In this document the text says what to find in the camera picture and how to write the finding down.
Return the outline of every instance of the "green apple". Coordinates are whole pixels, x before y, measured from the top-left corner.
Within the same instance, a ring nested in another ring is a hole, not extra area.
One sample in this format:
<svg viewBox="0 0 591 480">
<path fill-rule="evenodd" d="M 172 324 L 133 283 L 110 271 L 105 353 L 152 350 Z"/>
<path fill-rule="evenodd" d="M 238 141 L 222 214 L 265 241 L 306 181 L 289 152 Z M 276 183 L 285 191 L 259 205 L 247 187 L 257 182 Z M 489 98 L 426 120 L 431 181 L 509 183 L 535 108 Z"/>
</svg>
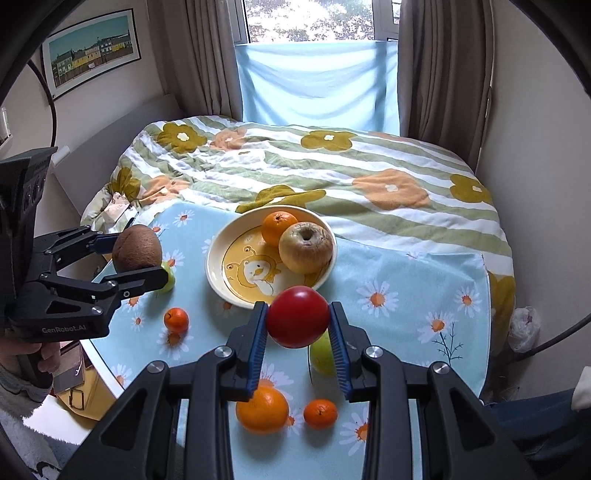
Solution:
<svg viewBox="0 0 591 480">
<path fill-rule="evenodd" d="M 335 359 L 332 355 L 328 330 L 310 345 L 310 363 L 314 370 L 325 377 L 335 377 Z"/>
<path fill-rule="evenodd" d="M 176 279 L 174 278 L 173 271 L 170 270 L 170 267 L 168 266 L 167 262 L 162 262 L 162 268 L 165 269 L 166 272 L 168 273 L 168 281 L 166 282 L 166 285 L 164 287 L 162 287 L 158 292 L 159 293 L 166 293 L 166 292 L 171 291 L 173 289 Z"/>
</svg>

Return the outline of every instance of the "picture frame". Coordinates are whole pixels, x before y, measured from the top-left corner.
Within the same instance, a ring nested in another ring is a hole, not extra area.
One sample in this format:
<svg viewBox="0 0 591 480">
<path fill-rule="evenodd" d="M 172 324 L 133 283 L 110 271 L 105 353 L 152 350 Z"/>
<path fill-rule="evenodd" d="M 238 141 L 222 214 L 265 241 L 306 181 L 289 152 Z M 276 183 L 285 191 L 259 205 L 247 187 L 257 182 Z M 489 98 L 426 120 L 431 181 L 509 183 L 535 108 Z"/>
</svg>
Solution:
<svg viewBox="0 0 591 480">
<path fill-rule="evenodd" d="M 133 8 L 78 22 L 53 33 L 41 46 L 43 73 L 53 99 L 140 59 Z"/>
</svg>

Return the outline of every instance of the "beige curtain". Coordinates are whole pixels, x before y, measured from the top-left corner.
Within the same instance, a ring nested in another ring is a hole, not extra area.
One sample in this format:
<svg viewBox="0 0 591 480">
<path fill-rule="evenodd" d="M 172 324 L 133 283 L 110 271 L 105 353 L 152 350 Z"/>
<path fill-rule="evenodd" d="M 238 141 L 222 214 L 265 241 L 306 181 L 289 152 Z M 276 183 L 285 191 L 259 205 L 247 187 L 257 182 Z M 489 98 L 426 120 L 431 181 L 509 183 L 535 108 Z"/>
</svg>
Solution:
<svg viewBox="0 0 591 480">
<path fill-rule="evenodd" d="M 188 115 L 242 120 L 242 94 L 226 0 L 147 0 L 165 93 Z"/>
<path fill-rule="evenodd" d="M 476 169 L 493 60 L 489 0 L 402 0 L 400 135 L 440 145 Z"/>
</svg>

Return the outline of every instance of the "plate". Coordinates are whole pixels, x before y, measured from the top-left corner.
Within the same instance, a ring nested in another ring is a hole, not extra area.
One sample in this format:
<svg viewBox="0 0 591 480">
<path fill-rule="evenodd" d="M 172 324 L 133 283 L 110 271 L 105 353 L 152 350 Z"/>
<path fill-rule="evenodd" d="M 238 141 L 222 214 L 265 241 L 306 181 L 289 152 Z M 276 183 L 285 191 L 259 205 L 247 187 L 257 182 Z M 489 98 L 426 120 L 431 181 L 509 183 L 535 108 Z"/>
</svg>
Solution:
<svg viewBox="0 0 591 480">
<path fill-rule="evenodd" d="M 291 272 L 281 262 L 279 250 L 264 243 L 259 229 L 267 215 L 274 212 L 291 213 L 299 222 L 313 222 L 328 231 L 333 255 L 320 272 L 312 275 Z M 215 236 L 207 252 L 205 273 L 212 289 L 224 300 L 252 309 L 255 301 L 270 303 L 279 292 L 293 285 L 308 285 L 317 290 L 329 277 L 336 256 L 335 234 L 318 215 L 300 207 L 264 206 L 243 213 Z"/>
</svg>

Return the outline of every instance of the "tree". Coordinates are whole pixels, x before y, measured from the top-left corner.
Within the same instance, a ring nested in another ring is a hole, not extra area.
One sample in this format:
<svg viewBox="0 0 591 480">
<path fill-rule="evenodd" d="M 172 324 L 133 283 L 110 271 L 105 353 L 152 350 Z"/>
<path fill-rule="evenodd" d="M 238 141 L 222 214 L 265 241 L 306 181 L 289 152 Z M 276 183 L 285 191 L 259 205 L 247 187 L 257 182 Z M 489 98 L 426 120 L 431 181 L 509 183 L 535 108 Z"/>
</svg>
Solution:
<svg viewBox="0 0 591 480">
<path fill-rule="evenodd" d="M 363 0 L 245 0 L 245 6 L 253 42 L 374 37 L 371 3 Z"/>
</svg>

